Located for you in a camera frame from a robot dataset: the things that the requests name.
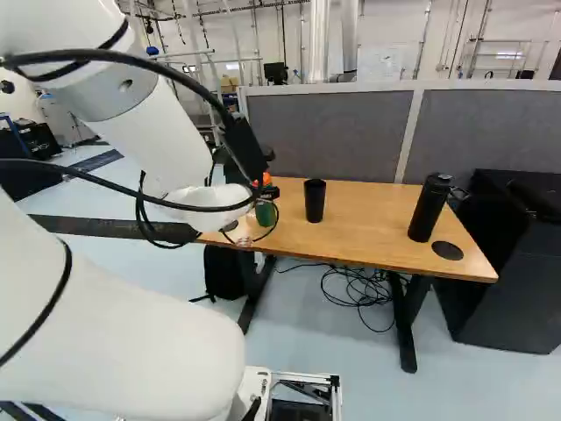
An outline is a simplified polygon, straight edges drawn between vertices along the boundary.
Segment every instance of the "black backpack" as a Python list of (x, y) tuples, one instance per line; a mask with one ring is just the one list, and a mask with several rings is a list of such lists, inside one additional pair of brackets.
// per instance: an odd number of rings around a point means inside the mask
[(244, 296), (238, 252), (219, 246), (204, 247), (204, 282), (211, 297), (233, 301)]

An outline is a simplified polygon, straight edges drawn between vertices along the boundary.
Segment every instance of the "cardboard box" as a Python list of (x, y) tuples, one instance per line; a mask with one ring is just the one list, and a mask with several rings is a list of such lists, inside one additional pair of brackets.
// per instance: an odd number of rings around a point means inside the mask
[(222, 75), (222, 79), (220, 79), (220, 89), (224, 94), (236, 92), (238, 85), (239, 79), (235, 76), (229, 77), (228, 75)]

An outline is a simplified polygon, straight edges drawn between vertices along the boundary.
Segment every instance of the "gray cubicle partition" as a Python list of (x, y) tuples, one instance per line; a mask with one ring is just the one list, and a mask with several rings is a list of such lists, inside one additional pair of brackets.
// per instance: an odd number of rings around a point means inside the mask
[(273, 175), (394, 182), (412, 90), (248, 96)]
[(561, 172), (561, 92), (426, 89), (403, 181), (475, 168)]

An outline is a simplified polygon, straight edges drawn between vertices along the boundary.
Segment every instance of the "black water bottle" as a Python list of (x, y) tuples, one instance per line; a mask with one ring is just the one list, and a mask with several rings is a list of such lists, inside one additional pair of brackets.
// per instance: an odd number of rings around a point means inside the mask
[(429, 241), (432, 229), (450, 193), (451, 178), (451, 175), (439, 173), (427, 177), (407, 231), (410, 239), (419, 243)]

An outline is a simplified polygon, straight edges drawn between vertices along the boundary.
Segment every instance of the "tangled cables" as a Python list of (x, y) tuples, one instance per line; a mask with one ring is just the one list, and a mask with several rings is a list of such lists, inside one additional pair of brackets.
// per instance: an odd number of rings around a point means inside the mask
[[(308, 267), (325, 266), (328, 269), (323, 273), (320, 286), (325, 298), (331, 303), (341, 307), (351, 307), (357, 309), (360, 321), (370, 331), (384, 333), (389, 331), (395, 324), (392, 319), (391, 324), (383, 329), (377, 329), (369, 325), (364, 318), (363, 309), (375, 305), (385, 305), (393, 301), (392, 294), (387, 284), (387, 271), (374, 269), (369, 275), (364, 268), (350, 268), (348, 266), (337, 267), (327, 263), (303, 263), (284, 270), (277, 270), (279, 274), (285, 274), (291, 270)], [(336, 296), (328, 291), (329, 281), (346, 282), (345, 292), (347, 297)]]

